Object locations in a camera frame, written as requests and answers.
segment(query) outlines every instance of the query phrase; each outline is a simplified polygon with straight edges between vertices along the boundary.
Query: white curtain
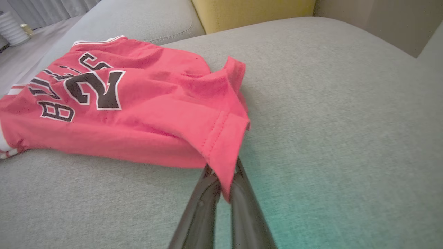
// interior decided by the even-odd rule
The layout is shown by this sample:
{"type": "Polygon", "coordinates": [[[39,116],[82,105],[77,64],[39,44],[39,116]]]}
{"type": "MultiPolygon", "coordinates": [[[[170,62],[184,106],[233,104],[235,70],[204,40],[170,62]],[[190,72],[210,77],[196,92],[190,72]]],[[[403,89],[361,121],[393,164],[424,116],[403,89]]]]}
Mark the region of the white curtain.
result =
{"type": "Polygon", "coordinates": [[[8,0],[32,29],[83,15],[101,0],[8,0]]]}

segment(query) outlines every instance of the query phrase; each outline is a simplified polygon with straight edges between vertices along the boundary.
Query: yellow cushion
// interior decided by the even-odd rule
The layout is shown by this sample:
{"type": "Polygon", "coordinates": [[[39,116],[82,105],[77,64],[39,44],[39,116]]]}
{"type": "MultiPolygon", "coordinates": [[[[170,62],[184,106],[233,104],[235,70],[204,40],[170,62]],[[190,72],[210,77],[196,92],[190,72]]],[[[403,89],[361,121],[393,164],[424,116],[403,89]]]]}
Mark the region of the yellow cushion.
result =
{"type": "Polygon", "coordinates": [[[312,16],[315,0],[192,0],[206,33],[312,16]]]}

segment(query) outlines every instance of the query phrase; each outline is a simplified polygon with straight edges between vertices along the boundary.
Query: small bottle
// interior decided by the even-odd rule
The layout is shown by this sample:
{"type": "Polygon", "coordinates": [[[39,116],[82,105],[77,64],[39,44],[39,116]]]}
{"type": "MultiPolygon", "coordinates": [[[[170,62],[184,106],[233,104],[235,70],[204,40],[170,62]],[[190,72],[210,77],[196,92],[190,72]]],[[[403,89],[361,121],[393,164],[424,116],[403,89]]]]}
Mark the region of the small bottle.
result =
{"type": "Polygon", "coordinates": [[[32,29],[29,27],[29,25],[27,25],[26,23],[22,23],[20,24],[20,27],[22,27],[23,31],[25,31],[25,33],[28,36],[33,36],[34,32],[32,31],[32,29]]]}

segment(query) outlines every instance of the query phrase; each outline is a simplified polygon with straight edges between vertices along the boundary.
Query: red jersey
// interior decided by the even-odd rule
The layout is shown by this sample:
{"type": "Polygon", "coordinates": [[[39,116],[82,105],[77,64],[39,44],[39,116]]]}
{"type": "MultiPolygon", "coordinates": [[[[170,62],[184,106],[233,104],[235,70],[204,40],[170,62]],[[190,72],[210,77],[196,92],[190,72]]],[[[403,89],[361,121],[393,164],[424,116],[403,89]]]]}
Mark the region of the red jersey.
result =
{"type": "Polygon", "coordinates": [[[0,100],[2,159],[32,148],[169,167],[208,163],[229,191],[249,124],[245,65],[119,36],[74,43],[0,100]]]}

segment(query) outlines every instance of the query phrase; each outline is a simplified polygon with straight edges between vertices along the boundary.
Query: gray couch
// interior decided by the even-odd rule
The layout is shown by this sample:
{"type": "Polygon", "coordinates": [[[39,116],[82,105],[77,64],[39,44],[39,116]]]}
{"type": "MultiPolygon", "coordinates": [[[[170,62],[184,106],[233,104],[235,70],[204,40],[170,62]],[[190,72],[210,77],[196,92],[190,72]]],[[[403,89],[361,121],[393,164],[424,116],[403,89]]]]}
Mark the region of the gray couch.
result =
{"type": "MultiPolygon", "coordinates": [[[[279,248],[442,248],[443,74],[320,17],[203,35],[187,0],[101,1],[40,69],[121,34],[246,63],[240,158],[279,248]]],[[[0,248],[166,248],[200,172],[29,150],[0,162],[0,248]]]]}

